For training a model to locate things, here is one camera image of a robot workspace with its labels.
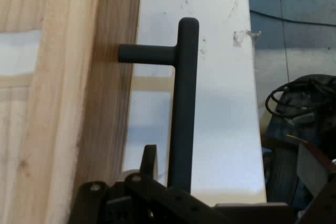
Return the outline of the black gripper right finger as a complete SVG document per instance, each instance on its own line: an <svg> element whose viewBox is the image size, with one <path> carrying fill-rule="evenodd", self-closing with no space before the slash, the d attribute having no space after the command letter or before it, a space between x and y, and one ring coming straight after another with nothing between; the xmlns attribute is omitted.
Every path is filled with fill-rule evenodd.
<svg viewBox="0 0 336 224"><path fill-rule="evenodd" d="M322 188L296 223L335 223L335 179Z"/></svg>

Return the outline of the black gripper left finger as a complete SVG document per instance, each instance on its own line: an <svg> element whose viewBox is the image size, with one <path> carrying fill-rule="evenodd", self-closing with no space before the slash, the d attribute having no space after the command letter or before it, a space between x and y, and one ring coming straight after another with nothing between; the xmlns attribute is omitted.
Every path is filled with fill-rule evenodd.
<svg viewBox="0 0 336 224"><path fill-rule="evenodd" d="M138 172L112 186L80 186L69 223L230 223L222 213L190 194L154 180L156 145L144 148Z"/></svg>

